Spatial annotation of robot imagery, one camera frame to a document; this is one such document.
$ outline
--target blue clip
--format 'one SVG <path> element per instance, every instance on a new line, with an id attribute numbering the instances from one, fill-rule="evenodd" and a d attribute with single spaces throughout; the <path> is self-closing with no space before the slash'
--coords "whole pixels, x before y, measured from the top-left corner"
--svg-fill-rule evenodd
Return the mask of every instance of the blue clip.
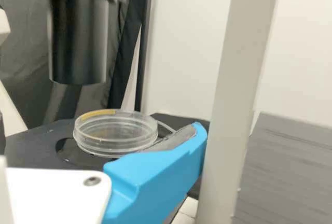
<path id="1" fill-rule="evenodd" d="M 162 223 L 202 172 L 207 133 L 193 123 L 196 135 L 173 150 L 132 153 L 104 165 L 112 192 L 103 224 Z"/>

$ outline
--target petri dish lid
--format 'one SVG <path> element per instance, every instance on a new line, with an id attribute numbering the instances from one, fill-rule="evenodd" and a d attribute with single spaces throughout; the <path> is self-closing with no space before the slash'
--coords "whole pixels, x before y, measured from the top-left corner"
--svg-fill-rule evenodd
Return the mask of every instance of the petri dish lid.
<path id="1" fill-rule="evenodd" d="M 120 109 L 90 111 L 75 121 L 74 139 L 85 152 L 118 158 L 151 146 L 158 136 L 157 122 L 139 112 Z"/>

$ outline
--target microscope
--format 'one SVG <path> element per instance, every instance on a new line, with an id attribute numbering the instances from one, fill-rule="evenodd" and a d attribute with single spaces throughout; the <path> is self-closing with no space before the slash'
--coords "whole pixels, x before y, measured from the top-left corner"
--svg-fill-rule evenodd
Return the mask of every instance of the microscope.
<path id="1" fill-rule="evenodd" d="M 108 8 L 118 1 L 125 0 L 49 0 L 52 81 L 105 81 Z M 0 115 L 0 222 L 7 215 L 8 223 L 162 223 L 201 174 L 207 133 L 200 123 L 116 159 L 80 149 L 75 128 L 60 120 L 5 137 Z"/>

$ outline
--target white surface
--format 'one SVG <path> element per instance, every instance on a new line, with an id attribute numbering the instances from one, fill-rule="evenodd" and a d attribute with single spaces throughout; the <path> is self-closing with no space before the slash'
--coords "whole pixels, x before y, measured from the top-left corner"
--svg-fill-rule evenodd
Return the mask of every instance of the white surface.
<path id="1" fill-rule="evenodd" d="M 194 224 L 194 223 L 195 223 L 194 218 L 180 212 L 176 214 L 176 216 L 172 221 L 172 224 Z"/>
<path id="2" fill-rule="evenodd" d="M 231 0 L 197 224 L 231 224 L 276 0 Z"/>
<path id="3" fill-rule="evenodd" d="M 209 119 L 229 0 L 153 0 L 143 111 Z"/>
<path id="4" fill-rule="evenodd" d="M 101 182 L 85 186 L 92 176 Z M 15 224 L 100 223 L 111 191 L 97 171 L 7 168 L 7 180 Z"/>
<path id="5" fill-rule="evenodd" d="M 0 45 L 6 40 L 9 33 L 10 27 L 6 12 L 3 9 L 0 9 Z"/>
<path id="6" fill-rule="evenodd" d="M 187 199 L 179 209 L 179 212 L 187 216 L 190 216 L 192 218 L 195 218 L 197 212 L 197 206 L 198 206 L 198 201 L 196 199 L 187 197 Z"/>
<path id="7" fill-rule="evenodd" d="M 0 223 L 12 224 L 12 213 L 6 178 L 6 159 L 0 156 Z"/>
<path id="8" fill-rule="evenodd" d="M 26 125 L 0 81 L 0 111 L 3 114 L 5 135 L 10 136 L 26 131 Z"/>

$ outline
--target white wall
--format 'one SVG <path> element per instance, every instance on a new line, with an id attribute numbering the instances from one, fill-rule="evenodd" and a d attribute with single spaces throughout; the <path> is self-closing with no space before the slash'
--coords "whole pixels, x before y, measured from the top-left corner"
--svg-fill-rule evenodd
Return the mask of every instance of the white wall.
<path id="1" fill-rule="evenodd" d="M 153 1 L 144 112 L 210 117 L 229 1 Z"/>
<path id="2" fill-rule="evenodd" d="M 332 126 L 331 5 L 279 0 L 257 110 Z M 146 113 L 210 118 L 228 7 L 229 0 L 154 1 Z"/>
<path id="3" fill-rule="evenodd" d="M 332 126 L 332 0 L 279 0 L 257 109 Z"/>

